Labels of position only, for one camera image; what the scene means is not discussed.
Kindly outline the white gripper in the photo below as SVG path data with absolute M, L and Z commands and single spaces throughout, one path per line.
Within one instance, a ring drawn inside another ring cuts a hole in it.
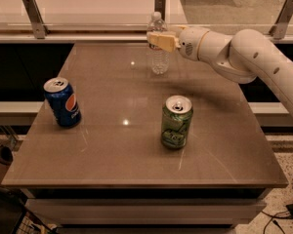
M 201 27 L 188 27 L 186 25 L 171 25 L 172 32 L 148 32 L 147 41 L 164 51 L 179 53 L 185 59 L 199 61 L 198 49 L 203 36 L 209 32 Z

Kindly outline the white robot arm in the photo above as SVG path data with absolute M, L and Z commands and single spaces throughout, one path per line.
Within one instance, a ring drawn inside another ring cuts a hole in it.
M 243 29 L 228 36 L 203 27 L 173 26 L 149 32 L 146 39 L 164 51 L 205 62 L 235 83 L 261 79 L 293 118 L 293 61 L 262 33 Z

